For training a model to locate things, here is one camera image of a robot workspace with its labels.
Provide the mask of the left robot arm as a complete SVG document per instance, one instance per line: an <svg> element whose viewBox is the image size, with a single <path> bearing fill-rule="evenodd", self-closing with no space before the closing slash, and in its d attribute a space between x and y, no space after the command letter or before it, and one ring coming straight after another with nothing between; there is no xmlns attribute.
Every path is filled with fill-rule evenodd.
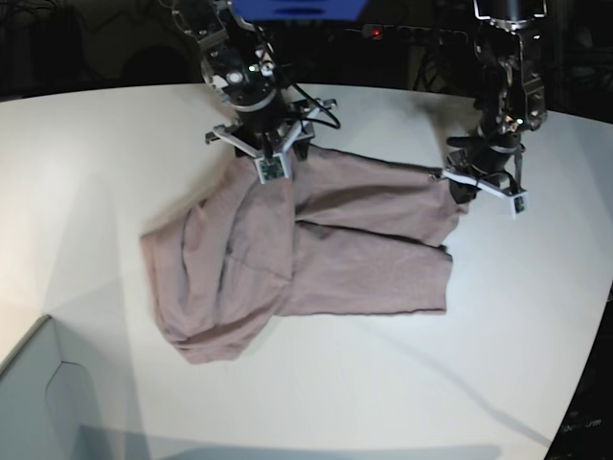
<svg viewBox="0 0 613 460"><path fill-rule="evenodd" d="M545 1L475 1L481 22L474 52L483 65L485 94L475 101L481 118L464 137L449 137L441 178L458 204L480 192L508 202L511 213L528 209L522 186L525 147L522 134L540 129L547 118L545 85L539 69L539 21L547 15Z"/></svg>

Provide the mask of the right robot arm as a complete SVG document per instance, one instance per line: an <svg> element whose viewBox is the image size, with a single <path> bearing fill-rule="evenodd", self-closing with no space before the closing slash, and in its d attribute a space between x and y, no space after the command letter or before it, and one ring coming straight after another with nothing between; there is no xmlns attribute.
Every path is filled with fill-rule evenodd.
<svg viewBox="0 0 613 460"><path fill-rule="evenodd" d="M277 62L263 29L238 15L231 1L172 1L176 27L199 48L202 79L235 112L205 142L223 141L240 156L273 161L293 151L308 157L316 124L338 129L336 101L315 99Z"/></svg>

